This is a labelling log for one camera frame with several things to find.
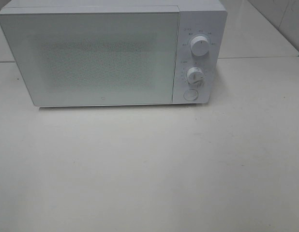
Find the white microwave knob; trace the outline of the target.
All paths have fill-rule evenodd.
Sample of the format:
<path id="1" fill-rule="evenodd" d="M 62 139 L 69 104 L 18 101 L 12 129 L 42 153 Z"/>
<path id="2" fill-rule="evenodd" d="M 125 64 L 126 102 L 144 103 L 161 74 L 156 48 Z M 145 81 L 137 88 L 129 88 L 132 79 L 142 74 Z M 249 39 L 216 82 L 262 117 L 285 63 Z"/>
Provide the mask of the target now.
<path id="1" fill-rule="evenodd" d="M 187 71 L 187 82 L 191 85 L 198 85 L 204 78 L 201 68 L 192 67 Z"/>
<path id="2" fill-rule="evenodd" d="M 203 34 L 192 38 L 190 42 L 191 52 L 197 57 L 204 56 L 209 51 L 209 38 Z"/>

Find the white microwave door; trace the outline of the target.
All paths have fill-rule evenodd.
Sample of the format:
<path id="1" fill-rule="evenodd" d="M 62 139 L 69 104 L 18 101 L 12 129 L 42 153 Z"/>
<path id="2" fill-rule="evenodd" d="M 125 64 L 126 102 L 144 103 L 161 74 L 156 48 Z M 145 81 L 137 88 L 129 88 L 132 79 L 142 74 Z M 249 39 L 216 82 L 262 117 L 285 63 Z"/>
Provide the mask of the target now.
<path id="1" fill-rule="evenodd" d="M 178 13 L 0 15 L 35 106 L 168 104 Z"/>

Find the white microwave oven body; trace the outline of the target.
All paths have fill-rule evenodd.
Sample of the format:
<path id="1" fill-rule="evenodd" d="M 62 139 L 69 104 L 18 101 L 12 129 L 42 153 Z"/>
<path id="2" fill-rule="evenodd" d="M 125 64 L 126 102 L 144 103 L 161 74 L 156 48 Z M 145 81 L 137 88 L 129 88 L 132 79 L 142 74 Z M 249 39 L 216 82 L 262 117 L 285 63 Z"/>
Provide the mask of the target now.
<path id="1" fill-rule="evenodd" d="M 0 27 L 38 107 L 209 100 L 218 0 L 13 0 Z"/>

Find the white adjacent table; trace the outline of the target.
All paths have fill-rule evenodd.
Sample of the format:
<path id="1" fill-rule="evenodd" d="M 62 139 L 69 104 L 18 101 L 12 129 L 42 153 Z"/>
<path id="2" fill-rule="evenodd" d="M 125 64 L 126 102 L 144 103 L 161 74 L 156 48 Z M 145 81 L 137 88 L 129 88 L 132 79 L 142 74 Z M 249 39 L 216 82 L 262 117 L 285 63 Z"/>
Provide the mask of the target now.
<path id="1" fill-rule="evenodd" d="M 299 51 L 247 0 L 221 3 L 228 15 L 219 58 L 299 56 Z"/>

